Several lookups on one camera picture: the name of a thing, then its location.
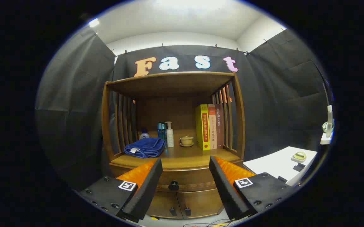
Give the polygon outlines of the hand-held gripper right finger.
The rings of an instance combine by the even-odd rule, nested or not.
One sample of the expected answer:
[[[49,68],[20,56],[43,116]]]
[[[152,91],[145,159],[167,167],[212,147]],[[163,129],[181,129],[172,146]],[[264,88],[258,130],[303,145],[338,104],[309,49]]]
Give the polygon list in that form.
[[[230,219],[263,212],[295,192],[292,186],[267,172],[254,174],[216,156],[210,156],[209,170]]]

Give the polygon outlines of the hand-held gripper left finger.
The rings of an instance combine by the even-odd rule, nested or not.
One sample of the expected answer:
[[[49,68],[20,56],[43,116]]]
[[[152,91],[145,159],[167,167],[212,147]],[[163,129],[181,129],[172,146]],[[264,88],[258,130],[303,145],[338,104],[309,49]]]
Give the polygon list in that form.
[[[116,178],[104,176],[76,193],[110,216],[137,223],[150,207],[162,172],[158,158]]]

